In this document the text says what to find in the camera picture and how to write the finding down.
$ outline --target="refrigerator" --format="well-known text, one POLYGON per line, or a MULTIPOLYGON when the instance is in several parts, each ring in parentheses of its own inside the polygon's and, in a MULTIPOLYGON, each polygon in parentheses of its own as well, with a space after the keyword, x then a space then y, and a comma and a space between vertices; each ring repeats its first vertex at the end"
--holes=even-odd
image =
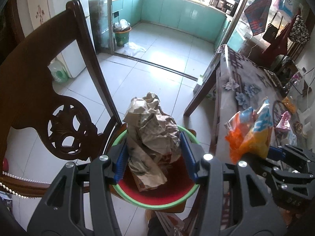
MULTIPOLYGON (((66 9, 66 3, 70 0, 27 0, 28 9, 33 28, 36 29, 41 24, 59 14, 66 9)), ((93 42, 92 29, 89 14, 89 0, 80 0, 88 25, 89 34, 93 42)), ((84 68, 85 63, 80 53, 77 41, 68 45, 57 58, 64 64, 69 77, 76 77, 84 68)))

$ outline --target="chair backrest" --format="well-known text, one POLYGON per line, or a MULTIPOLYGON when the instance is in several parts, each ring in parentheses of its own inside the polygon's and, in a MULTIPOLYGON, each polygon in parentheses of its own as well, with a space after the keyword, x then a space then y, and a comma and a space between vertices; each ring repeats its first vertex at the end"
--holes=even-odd
MULTIPOLYGON (((103 153, 111 134, 122 125, 93 49, 79 0, 69 1, 65 11, 35 29, 0 65, 0 124, 0 168, 11 126, 34 128, 46 148, 60 159, 93 160, 103 153), (74 40, 77 40, 87 70, 111 117, 102 134, 97 134, 83 104, 58 95, 52 87, 48 65, 74 40), (53 115, 60 106, 63 109, 53 115), (80 122, 77 131, 73 126, 74 116, 80 122), (49 122, 51 135, 48 134, 49 122), (72 146, 65 147, 62 143, 68 136, 74 137, 74 141, 72 146)), ((3 175, 0 179, 12 183, 3 175)))

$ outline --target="black bag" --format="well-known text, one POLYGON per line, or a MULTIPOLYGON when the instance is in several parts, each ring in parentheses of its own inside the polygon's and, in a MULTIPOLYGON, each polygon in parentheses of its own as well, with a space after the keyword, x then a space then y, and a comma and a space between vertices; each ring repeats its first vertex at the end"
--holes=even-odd
POLYGON ((277 34, 278 34, 278 31, 279 31, 280 26, 281 26, 281 23, 282 23, 282 19, 283 19, 283 17, 282 17, 282 18, 281 18, 281 21, 280 21, 279 27, 276 28, 276 27, 272 24, 272 22, 273 22, 273 20, 275 19, 276 15, 277 15, 277 12, 276 12, 276 14, 274 15, 274 17, 272 18, 270 24, 268 24, 267 30, 266 30, 266 32, 264 33, 263 37, 262 37, 265 41, 269 42, 270 44, 273 43, 273 41, 276 39, 277 34))
POLYGON ((310 34, 306 28, 305 22, 300 15, 297 15, 293 24, 292 30, 289 35, 289 39, 292 42, 304 44, 310 40, 310 34))

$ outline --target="plastic bottle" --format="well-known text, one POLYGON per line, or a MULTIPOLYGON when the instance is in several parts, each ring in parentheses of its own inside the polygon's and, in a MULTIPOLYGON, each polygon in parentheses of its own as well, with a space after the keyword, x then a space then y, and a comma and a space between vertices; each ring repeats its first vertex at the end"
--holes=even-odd
POLYGON ((48 68, 56 82, 66 82, 68 80, 69 77, 64 66, 58 59, 54 58, 48 68))

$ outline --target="green bin rim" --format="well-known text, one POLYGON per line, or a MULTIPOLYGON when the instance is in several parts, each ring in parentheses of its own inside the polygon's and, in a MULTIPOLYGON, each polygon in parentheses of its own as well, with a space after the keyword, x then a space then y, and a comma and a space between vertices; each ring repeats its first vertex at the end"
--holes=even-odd
MULTIPOLYGON (((192 143, 195 143, 195 144, 199 144, 199 141, 197 140, 197 138, 187 129, 185 129, 184 127, 182 126, 178 126, 178 129, 180 131, 185 131, 190 140, 192 141, 192 143)), ((122 132, 117 138, 116 140, 114 141, 113 143, 113 146, 119 144, 121 142, 121 140, 125 137, 125 135, 127 134, 127 130, 125 130, 124 132, 122 132)), ((144 208, 144 209, 151 209, 151 210, 161 210, 161 209, 169 209, 169 208, 173 208, 177 205, 179 205, 180 203, 184 202, 185 200, 187 200, 190 196, 192 196, 194 194, 194 192, 198 189, 199 185, 198 184, 195 184, 191 189, 190 191, 185 194, 183 197, 181 197, 180 199, 174 201, 174 202, 171 202, 171 203, 168 203, 168 204, 163 204, 163 205, 148 205, 148 204, 144 204, 144 203, 141 203, 139 201, 136 201, 134 200, 133 198, 129 197, 119 186, 119 184, 117 185, 113 185, 114 189, 117 191, 117 193, 123 197, 127 202, 135 205, 135 206, 138 206, 138 207, 141 207, 141 208, 144 208)))

